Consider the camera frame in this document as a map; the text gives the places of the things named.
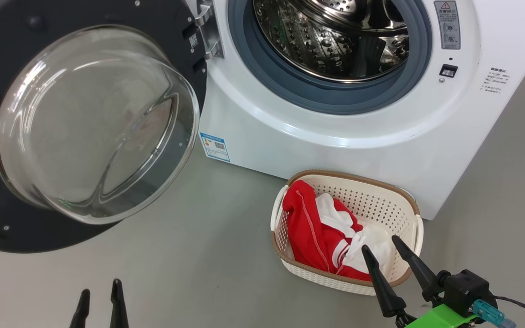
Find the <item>front-load washing machine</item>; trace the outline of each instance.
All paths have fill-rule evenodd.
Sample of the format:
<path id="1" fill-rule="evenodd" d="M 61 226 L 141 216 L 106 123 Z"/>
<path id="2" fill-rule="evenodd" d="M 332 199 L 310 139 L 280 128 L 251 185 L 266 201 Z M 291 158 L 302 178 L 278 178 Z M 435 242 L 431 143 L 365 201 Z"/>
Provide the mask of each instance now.
<path id="1" fill-rule="evenodd" d="M 398 185 L 431 219 L 524 75 L 525 3 L 0 0 L 0 251 L 102 233 L 198 139 Z"/>

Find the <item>concrete floor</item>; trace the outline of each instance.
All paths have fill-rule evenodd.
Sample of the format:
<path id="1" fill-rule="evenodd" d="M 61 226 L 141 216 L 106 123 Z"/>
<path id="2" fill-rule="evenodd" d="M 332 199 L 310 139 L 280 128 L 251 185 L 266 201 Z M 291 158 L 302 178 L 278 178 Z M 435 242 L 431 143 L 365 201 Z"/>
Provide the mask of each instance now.
<path id="1" fill-rule="evenodd" d="M 283 184 L 196 148 L 141 215 L 60 251 L 0 253 L 0 328 L 65 328 L 84 288 L 92 292 L 88 326 L 108 327 L 116 277 L 136 328 L 394 327 L 374 297 L 321 287 L 283 268 L 268 229 Z M 494 293 L 525 301 L 525 80 L 425 230 L 422 257 L 434 271 L 468 268 Z M 414 278 L 396 292 L 410 313 L 427 310 Z M 525 310 L 500 305 L 525 327 Z"/>

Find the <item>door hinge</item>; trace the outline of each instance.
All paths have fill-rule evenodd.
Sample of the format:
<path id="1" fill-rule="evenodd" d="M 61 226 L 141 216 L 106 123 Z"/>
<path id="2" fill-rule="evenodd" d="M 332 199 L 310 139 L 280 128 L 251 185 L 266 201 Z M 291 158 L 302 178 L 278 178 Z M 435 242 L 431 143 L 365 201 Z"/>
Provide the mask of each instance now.
<path id="1" fill-rule="evenodd" d="M 198 0 L 198 9 L 200 13 L 194 22 L 202 32 L 202 39 L 204 39 L 204 46 L 206 46 L 204 58 L 206 60 L 214 57 L 224 58 L 213 2 L 211 0 Z"/>

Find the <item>washing machine door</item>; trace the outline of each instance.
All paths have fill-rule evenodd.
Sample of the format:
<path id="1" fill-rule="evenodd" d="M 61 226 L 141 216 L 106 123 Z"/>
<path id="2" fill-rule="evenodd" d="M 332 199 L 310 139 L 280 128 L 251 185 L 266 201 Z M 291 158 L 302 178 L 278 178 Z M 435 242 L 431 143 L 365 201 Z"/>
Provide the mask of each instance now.
<path id="1" fill-rule="evenodd" d="M 0 0 L 0 250 L 86 240 L 188 160 L 205 50 L 183 0 Z"/>

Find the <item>white plastic basket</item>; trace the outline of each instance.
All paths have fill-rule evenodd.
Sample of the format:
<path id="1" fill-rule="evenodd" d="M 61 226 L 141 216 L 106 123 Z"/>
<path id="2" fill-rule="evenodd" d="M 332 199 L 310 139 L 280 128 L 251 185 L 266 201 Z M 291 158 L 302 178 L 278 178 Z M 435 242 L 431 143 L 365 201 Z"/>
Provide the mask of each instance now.
<path id="1" fill-rule="evenodd" d="M 375 295 L 371 282 L 324 272 L 295 261 L 287 235 L 287 212 L 283 211 L 283 197 L 289 186 L 302 180 L 315 189 L 317 195 L 329 193 L 339 199 L 354 213 L 360 224 L 375 224 L 385 228 L 390 235 L 398 235 L 420 255 L 423 226 L 420 212 L 412 196 L 391 184 L 321 170 L 308 170 L 296 174 L 279 191 L 271 214 L 271 241 L 285 268 L 296 276 L 316 284 L 362 295 Z M 406 281 L 412 271 L 394 249 L 387 280 L 392 287 Z"/>

